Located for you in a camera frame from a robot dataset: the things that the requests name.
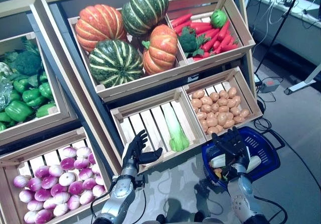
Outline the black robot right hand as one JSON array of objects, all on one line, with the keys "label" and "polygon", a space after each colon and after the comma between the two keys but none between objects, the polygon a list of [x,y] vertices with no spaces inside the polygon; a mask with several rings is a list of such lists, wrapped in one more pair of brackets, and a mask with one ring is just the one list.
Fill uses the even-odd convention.
[{"label": "black robot right hand", "polygon": [[233,127],[222,135],[212,133],[213,144],[225,154],[226,165],[239,164],[247,170],[250,156],[238,129]]}]

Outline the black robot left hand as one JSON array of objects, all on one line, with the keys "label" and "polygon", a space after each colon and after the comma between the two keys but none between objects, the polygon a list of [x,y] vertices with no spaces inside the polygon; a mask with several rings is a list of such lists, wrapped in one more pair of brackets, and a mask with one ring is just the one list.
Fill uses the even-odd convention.
[{"label": "black robot left hand", "polygon": [[133,160],[134,165],[138,170],[139,165],[150,164],[160,158],[163,152],[162,147],[159,147],[155,151],[142,152],[146,147],[147,141],[148,139],[145,129],[135,135],[134,139],[126,145],[126,148],[124,149],[122,155],[122,168],[125,168],[130,163],[130,160]]}]

